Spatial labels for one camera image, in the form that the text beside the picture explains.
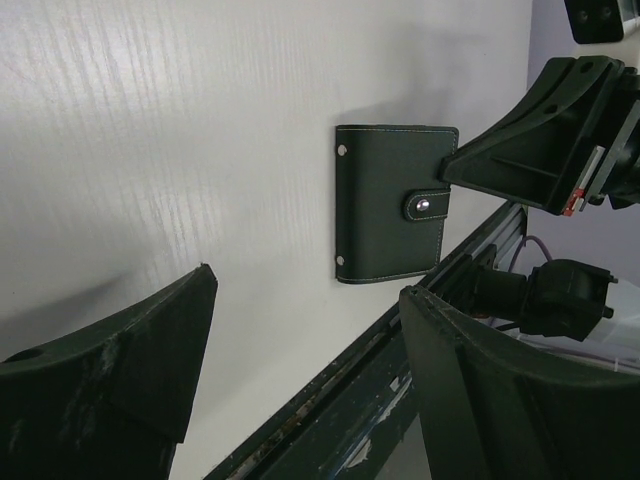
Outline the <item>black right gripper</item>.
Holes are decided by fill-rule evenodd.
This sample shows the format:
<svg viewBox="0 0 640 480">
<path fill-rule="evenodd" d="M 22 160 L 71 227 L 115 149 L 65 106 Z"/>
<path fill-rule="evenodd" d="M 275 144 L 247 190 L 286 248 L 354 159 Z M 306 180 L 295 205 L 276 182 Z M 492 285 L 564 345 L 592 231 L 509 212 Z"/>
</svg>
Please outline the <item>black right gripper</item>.
<svg viewBox="0 0 640 480">
<path fill-rule="evenodd" d="M 519 103 L 445 159 L 457 186 L 560 215 L 597 148 L 585 202 L 639 203 L 639 73 L 607 56 L 547 61 Z"/>
</svg>

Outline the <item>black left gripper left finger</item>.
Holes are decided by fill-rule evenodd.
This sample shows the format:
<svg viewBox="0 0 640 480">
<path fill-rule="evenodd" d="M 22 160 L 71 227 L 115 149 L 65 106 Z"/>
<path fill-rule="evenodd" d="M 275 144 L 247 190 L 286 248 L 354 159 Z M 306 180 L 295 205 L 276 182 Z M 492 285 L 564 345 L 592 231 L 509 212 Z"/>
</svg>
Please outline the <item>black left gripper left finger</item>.
<svg viewBox="0 0 640 480">
<path fill-rule="evenodd" d="M 166 479 L 186 437 L 217 278 L 150 297 L 1 364 L 5 479 Z"/>
</svg>

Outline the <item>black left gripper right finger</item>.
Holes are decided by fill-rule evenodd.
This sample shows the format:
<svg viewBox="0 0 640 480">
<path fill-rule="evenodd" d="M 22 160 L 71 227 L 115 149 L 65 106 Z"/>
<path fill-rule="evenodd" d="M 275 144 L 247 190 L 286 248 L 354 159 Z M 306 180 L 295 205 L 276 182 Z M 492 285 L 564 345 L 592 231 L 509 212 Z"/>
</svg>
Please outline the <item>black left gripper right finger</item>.
<svg viewBox="0 0 640 480">
<path fill-rule="evenodd" d="M 549 354 L 430 291 L 399 311 L 435 479 L 635 479 L 639 379 Z"/>
</svg>

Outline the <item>black leather card holder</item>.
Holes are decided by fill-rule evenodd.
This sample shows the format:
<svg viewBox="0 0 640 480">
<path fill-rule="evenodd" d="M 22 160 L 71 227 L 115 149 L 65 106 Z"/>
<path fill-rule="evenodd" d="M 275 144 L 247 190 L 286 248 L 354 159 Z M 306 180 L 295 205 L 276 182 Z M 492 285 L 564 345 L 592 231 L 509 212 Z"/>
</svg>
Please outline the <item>black leather card holder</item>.
<svg viewBox="0 0 640 480">
<path fill-rule="evenodd" d="M 451 192 L 438 170 L 458 140 L 454 127 L 336 127 L 337 281 L 377 283 L 438 266 Z"/>
</svg>

